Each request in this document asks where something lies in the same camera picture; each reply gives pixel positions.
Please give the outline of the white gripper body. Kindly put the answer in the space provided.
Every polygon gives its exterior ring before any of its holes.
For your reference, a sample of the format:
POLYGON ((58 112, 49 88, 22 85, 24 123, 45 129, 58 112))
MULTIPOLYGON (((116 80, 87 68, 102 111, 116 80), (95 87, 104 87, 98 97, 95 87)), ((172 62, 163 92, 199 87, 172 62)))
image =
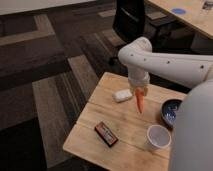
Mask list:
POLYGON ((133 88, 144 88, 150 83, 150 76, 149 73, 143 69, 130 68, 128 70, 128 81, 133 88))

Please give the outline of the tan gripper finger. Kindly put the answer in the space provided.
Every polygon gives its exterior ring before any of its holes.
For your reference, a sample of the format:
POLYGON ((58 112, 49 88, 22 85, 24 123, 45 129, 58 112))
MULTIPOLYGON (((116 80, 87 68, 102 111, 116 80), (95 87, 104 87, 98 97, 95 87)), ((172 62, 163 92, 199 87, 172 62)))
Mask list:
POLYGON ((146 97, 148 94, 148 87, 144 87, 144 96, 146 97))
POLYGON ((130 92, 134 95, 135 94, 135 88, 130 86, 130 92))

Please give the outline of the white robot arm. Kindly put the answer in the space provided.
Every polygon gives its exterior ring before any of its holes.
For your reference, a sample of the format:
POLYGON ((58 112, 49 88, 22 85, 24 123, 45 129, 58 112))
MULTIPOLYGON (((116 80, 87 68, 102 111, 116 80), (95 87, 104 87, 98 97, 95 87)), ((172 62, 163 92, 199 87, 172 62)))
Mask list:
POLYGON ((134 88, 154 74, 190 89, 175 120, 168 171, 213 171, 213 55, 158 53, 140 37, 118 57, 134 88))

